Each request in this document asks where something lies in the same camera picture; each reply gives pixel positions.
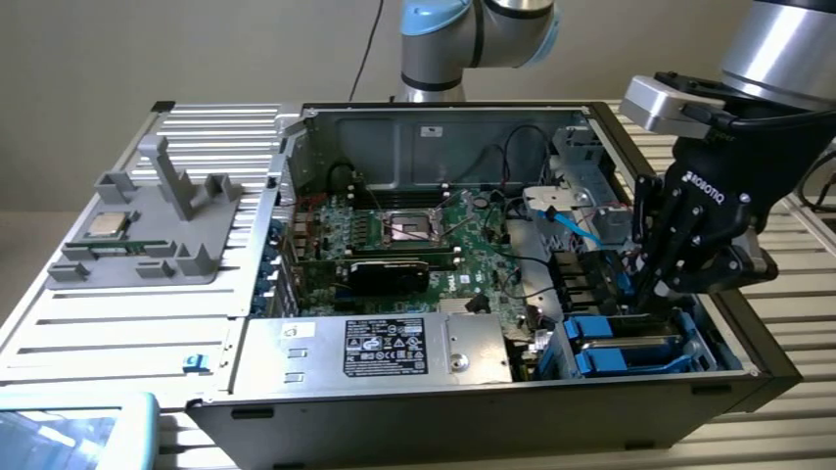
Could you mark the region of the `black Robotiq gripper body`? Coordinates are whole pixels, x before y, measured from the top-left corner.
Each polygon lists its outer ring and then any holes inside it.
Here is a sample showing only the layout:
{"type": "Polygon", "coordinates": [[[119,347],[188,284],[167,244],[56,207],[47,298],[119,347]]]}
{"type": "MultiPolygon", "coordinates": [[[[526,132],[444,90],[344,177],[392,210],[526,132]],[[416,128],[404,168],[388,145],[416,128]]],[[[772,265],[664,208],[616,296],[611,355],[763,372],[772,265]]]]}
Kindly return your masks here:
{"type": "Polygon", "coordinates": [[[683,188],[687,214],[702,209],[694,236],[699,246],[723,246],[747,230],[762,231],[766,216],[796,188],[810,168],[807,132],[712,132],[680,137],[666,181],[683,188]]]}

